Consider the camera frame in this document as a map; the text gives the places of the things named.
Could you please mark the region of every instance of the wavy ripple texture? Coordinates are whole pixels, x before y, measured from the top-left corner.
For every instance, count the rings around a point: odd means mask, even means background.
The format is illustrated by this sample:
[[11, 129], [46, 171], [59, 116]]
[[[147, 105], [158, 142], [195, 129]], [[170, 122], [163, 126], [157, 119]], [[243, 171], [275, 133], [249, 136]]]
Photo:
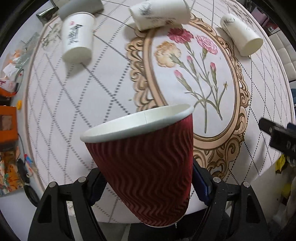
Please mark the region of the wavy ripple texture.
[[167, 226], [185, 214], [192, 180], [192, 115], [151, 133], [86, 146], [113, 190], [143, 223]]

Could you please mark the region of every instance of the red paper cup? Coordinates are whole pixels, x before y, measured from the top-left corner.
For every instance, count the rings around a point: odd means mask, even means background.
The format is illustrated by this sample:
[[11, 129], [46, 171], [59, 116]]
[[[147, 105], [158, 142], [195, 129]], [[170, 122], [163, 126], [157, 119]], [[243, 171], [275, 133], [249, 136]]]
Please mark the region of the red paper cup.
[[143, 223], [165, 227], [185, 214], [192, 180], [194, 108], [163, 106], [81, 135], [106, 180]]

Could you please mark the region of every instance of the pink carnation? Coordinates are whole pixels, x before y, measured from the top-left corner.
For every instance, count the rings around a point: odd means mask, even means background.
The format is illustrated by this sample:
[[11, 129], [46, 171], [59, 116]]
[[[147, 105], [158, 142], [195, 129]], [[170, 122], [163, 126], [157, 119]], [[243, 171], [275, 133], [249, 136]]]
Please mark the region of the pink carnation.
[[210, 66], [211, 66], [211, 70], [214, 71], [214, 72], [216, 72], [216, 65], [215, 65], [215, 63], [211, 62]]
[[178, 70], [175, 70], [174, 71], [174, 74], [175, 74], [175, 76], [178, 78], [178, 79], [182, 79], [183, 78], [183, 75], [180, 73], [180, 71], [178, 71]]
[[187, 61], [191, 64], [193, 63], [193, 59], [191, 58], [191, 56], [189, 56], [189, 55], [187, 56]]
[[171, 28], [168, 32], [168, 37], [170, 40], [181, 44], [191, 42], [191, 39], [194, 38], [192, 33], [183, 28]]
[[208, 52], [210, 52], [212, 54], [218, 53], [217, 46], [209, 38], [207, 38], [205, 36], [198, 36], [197, 35], [196, 40], [199, 43], [199, 45], [202, 46], [203, 48], [205, 48]]

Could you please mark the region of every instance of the tablecloth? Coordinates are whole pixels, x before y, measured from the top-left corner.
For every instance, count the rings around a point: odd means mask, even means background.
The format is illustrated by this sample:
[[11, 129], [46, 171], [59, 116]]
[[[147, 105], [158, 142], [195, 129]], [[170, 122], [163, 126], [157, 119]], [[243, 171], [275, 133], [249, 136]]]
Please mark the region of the tablecloth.
[[[31, 62], [26, 127], [44, 187], [72, 183], [96, 166], [79, 139], [85, 130], [168, 104], [195, 106], [194, 157], [212, 175], [251, 182], [276, 161], [279, 152], [269, 147], [258, 120], [295, 123], [292, 95], [278, 54], [241, 4], [187, 0], [188, 25], [139, 32], [128, 9], [139, 0], [102, 2], [90, 61], [62, 61], [57, 17], [45, 26]], [[263, 38], [260, 50], [239, 55], [219, 24], [226, 13]], [[204, 207], [192, 187], [186, 214]], [[93, 211], [101, 222], [139, 222], [109, 185]]]

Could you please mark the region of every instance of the orange box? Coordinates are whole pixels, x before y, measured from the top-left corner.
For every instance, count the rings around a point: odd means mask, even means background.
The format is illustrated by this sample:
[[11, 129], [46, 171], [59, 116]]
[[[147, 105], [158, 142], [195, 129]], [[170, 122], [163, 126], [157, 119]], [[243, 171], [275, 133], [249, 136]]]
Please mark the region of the orange box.
[[0, 106], [0, 144], [18, 140], [17, 109], [12, 106]]

